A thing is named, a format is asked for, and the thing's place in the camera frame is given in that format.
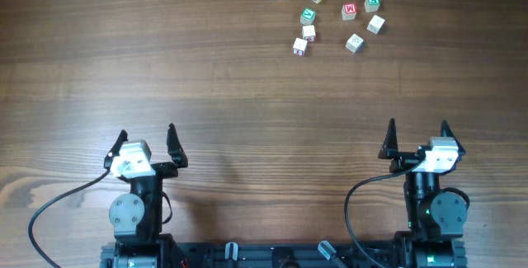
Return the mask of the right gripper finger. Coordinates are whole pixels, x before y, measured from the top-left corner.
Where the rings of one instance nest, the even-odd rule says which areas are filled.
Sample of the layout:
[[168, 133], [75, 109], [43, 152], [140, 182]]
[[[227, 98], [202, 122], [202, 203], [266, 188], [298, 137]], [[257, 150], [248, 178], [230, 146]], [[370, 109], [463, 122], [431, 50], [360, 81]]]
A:
[[451, 137], [456, 142], [456, 144], [458, 146], [458, 154], [460, 156], [464, 156], [466, 154], [466, 151], [465, 151], [464, 147], [460, 144], [458, 139], [455, 137], [455, 135], [451, 131], [450, 126], [449, 126], [449, 124], [447, 123], [446, 120], [443, 120], [441, 122], [441, 136], [442, 137]]
[[381, 145], [379, 159], [395, 159], [399, 156], [398, 138], [395, 118], [389, 120], [389, 126], [383, 144]]

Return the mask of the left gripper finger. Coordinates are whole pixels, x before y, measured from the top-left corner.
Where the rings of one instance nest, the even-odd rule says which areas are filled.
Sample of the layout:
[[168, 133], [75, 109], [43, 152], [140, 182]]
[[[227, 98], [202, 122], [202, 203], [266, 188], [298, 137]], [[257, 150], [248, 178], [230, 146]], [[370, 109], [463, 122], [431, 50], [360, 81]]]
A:
[[114, 145], [111, 147], [110, 151], [108, 152], [108, 154], [104, 158], [103, 167], [106, 170], [110, 170], [111, 169], [111, 164], [113, 163], [114, 158], [120, 155], [120, 148], [121, 148], [122, 144], [124, 142], [126, 142], [127, 140], [128, 140], [128, 134], [123, 129], [123, 130], [121, 130], [119, 136], [117, 137], [117, 140], [115, 141]]
[[178, 167], [188, 167], [187, 155], [177, 136], [176, 126], [171, 123], [167, 130], [167, 153], [172, 162]]

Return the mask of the carrot picture wooden block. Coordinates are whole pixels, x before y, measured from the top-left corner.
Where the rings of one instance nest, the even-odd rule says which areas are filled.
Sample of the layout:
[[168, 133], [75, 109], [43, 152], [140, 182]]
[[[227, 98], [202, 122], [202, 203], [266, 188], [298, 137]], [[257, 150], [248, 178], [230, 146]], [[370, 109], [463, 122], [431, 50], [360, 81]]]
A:
[[302, 36], [304, 40], [314, 42], [316, 40], [316, 30], [314, 25], [303, 26]]

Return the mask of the red M wooden block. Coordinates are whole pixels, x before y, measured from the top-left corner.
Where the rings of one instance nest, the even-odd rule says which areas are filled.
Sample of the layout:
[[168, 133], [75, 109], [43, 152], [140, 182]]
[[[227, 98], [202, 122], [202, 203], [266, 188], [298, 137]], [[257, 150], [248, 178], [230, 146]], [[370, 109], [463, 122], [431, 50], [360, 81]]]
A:
[[342, 19], [344, 21], [351, 21], [356, 18], [357, 6], [355, 3], [345, 3], [342, 6]]

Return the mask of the green V wooden block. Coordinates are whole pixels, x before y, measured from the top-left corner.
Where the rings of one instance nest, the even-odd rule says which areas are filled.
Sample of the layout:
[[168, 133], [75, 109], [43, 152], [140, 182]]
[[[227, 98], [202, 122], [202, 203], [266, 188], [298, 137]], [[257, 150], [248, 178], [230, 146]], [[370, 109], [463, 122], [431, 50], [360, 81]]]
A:
[[302, 11], [299, 21], [304, 26], [311, 26], [314, 23], [315, 17], [316, 11], [306, 7]]

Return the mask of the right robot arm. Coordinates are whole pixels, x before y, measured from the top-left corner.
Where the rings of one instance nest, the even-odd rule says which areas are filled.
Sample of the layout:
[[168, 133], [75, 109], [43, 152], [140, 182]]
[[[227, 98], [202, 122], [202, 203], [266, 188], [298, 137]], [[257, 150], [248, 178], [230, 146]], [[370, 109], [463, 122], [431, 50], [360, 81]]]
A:
[[417, 151], [398, 149], [395, 120], [389, 121], [380, 159], [389, 159], [389, 171], [403, 173], [403, 193], [408, 214], [407, 232], [394, 234], [390, 267], [466, 267], [464, 223], [469, 197], [453, 187], [440, 187], [440, 177], [456, 168], [465, 150], [446, 121], [441, 134], [430, 138]]

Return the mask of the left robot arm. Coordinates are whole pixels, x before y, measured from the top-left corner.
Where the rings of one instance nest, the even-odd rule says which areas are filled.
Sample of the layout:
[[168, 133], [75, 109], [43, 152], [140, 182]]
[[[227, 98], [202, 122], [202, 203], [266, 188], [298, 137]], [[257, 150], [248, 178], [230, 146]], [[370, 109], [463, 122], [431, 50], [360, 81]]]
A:
[[173, 123], [167, 129], [167, 153], [170, 161], [152, 163], [146, 141], [130, 141], [123, 130], [105, 156], [104, 168], [129, 184], [130, 192], [115, 198], [109, 208], [115, 243], [101, 248], [101, 268], [189, 266], [173, 236], [162, 233], [172, 218], [171, 214], [163, 218], [163, 201], [168, 199], [163, 181], [188, 166]]

